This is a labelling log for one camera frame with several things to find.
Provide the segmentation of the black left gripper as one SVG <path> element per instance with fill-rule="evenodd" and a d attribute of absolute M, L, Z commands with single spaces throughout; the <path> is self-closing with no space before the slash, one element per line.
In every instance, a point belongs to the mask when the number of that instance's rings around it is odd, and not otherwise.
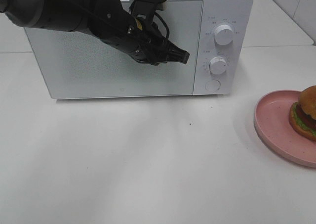
<path fill-rule="evenodd" d="M 163 25 L 165 36 L 156 22 L 131 18 L 113 23 L 107 29 L 103 26 L 99 39 L 141 64 L 179 62 L 186 65 L 190 54 L 169 41 L 169 28 L 165 23 Z"/>

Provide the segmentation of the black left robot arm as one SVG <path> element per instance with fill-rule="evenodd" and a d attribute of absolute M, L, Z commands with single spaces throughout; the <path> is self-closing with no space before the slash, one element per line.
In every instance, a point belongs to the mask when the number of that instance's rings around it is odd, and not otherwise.
<path fill-rule="evenodd" d="M 129 55 L 142 64 L 186 64 L 189 53 L 163 35 L 154 18 L 167 0 L 0 0 L 0 11 L 15 25 L 62 32 L 81 32 Z"/>

